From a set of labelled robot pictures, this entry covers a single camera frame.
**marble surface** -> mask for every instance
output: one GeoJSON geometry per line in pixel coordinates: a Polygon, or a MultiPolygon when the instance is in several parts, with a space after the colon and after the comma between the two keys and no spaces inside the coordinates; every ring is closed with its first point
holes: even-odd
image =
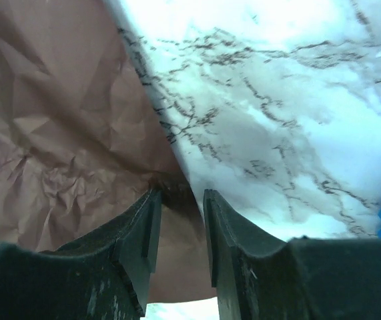
{"type": "Polygon", "coordinates": [[[105,0],[198,201],[283,240],[374,237],[381,0],[105,0]]]}
{"type": "Polygon", "coordinates": [[[217,298],[183,303],[150,303],[141,320],[220,320],[217,298]]]}

